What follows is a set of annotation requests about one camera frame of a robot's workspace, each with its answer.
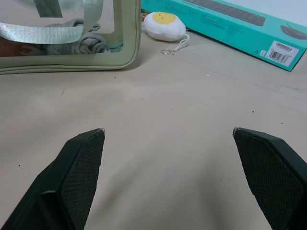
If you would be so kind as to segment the grey towel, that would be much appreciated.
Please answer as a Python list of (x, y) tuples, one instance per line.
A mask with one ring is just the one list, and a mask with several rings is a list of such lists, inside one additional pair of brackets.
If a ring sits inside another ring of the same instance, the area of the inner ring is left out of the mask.
[(47, 55), (74, 55), (120, 52), (124, 45), (122, 40), (106, 41), (96, 31), (100, 25), (96, 23), (83, 37), (74, 43), (43, 45)]

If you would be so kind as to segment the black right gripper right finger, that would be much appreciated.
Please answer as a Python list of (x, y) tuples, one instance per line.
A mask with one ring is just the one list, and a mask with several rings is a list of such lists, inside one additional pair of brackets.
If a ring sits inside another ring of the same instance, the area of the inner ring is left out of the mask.
[(249, 188), (272, 230), (307, 230), (307, 162), (283, 139), (236, 127)]

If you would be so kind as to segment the fried egg plush keychain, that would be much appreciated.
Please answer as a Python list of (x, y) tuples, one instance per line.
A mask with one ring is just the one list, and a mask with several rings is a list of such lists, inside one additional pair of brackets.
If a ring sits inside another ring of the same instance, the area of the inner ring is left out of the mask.
[(179, 41), (175, 49), (162, 50), (161, 53), (164, 55), (179, 51), (189, 41), (184, 23), (174, 14), (160, 11), (152, 12), (145, 16), (143, 24), (147, 34), (155, 40)]

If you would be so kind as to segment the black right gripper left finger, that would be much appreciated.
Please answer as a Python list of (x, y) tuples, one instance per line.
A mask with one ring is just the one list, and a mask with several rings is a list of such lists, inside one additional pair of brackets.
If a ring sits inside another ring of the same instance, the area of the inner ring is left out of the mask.
[(0, 230), (84, 230), (104, 141), (102, 128), (69, 139), (34, 179)]

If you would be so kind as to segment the clear pale green bag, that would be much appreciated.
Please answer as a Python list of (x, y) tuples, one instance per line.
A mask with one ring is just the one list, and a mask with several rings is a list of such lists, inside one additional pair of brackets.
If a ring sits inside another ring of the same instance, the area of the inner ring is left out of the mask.
[[(74, 43), (98, 23), (120, 52), (47, 55), (43, 45)], [(0, 75), (121, 69), (136, 58), (141, 0), (0, 0)]]

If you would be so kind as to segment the teal keyboard box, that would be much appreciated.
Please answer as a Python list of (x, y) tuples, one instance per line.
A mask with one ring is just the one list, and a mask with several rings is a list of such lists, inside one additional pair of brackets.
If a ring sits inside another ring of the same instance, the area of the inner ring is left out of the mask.
[(141, 0), (147, 12), (176, 15), (184, 25), (292, 71), (307, 61), (307, 27), (224, 0)]

